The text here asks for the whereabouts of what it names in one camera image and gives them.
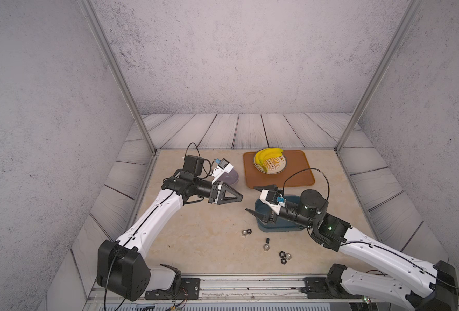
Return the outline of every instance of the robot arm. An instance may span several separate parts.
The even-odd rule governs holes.
[[[458,290],[454,267],[436,265],[399,252],[370,238],[348,222],[326,213],[328,202],[315,190],[305,190],[299,204],[287,202],[276,185],[255,187],[271,211],[264,215],[246,209],[262,222],[278,217],[312,229],[311,238],[323,247],[358,258],[388,276],[362,273],[334,264],[326,277],[332,297],[347,292],[391,302],[408,310],[457,310]]]
[[[165,224],[191,196],[209,203],[226,204],[241,202],[243,196],[231,186],[218,180],[229,173],[233,166],[226,160],[216,160],[212,182],[201,179],[204,158],[186,156],[183,169],[166,178],[157,198],[139,217],[134,225],[115,242],[104,241],[98,249],[97,282],[116,294],[131,301],[137,300],[145,291],[171,289],[179,292],[181,272],[169,266],[148,268],[146,255]]]

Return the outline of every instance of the orange tray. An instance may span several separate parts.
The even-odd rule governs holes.
[[[277,174],[266,174],[254,166],[254,155],[257,152],[245,152],[243,154],[243,165],[245,166],[245,181],[247,187],[253,189],[255,186],[266,186],[275,184],[282,187],[285,180],[294,173],[309,168],[306,154],[301,150],[285,150],[283,155],[287,159],[285,169]],[[312,186],[316,180],[312,171],[303,171],[288,180],[287,187]]]

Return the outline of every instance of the decorated plate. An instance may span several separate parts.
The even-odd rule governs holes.
[[[260,164],[255,163],[254,155],[254,166],[261,172],[266,174],[277,174],[285,169],[287,166],[287,159],[284,155],[279,157],[269,158],[264,161],[263,165],[267,168],[267,172],[260,166]]]

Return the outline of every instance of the banana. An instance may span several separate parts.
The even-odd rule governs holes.
[[[264,165],[264,161],[267,159],[279,157],[283,154],[283,150],[281,148],[266,148],[262,149],[255,155],[255,163],[259,164],[262,169],[266,172],[267,169]]]

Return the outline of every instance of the floor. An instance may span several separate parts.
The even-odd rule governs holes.
[[[253,209],[259,197],[259,192],[245,183],[243,154],[247,151],[201,150],[204,158],[224,157],[231,162],[240,177],[233,188],[243,195],[243,201],[215,205],[205,200],[183,206],[150,247],[149,267],[167,264],[186,274],[326,274],[333,263],[363,272],[373,269],[354,257],[321,247],[305,231],[265,233],[259,230],[255,217],[245,211],[245,208]],[[160,152],[139,215],[154,202],[164,178],[183,166],[184,152]],[[308,162],[320,167],[330,181],[328,212],[373,236],[335,151],[305,150],[304,153]],[[313,186],[287,187],[285,192],[299,196],[304,190],[315,189],[326,197],[326,180],[319,173],[314,176]],[[252,229],[252,234],[243,237],[241,231],[247,228]],[[270,238],[267,252],[263,250],[266,238]],[[293,256],[286,265],[280,262],[281,250]]]
[[[143,116],[159,149],[184,149],[192,141],[201,149],[332,149],[349,118],[337,113]],[[123,233],[151,158],[134,124],[38,311],[81,310],[95,283],[98,246]],[[449,260],[358,125],[339,158],[383,243],[423,260]]]

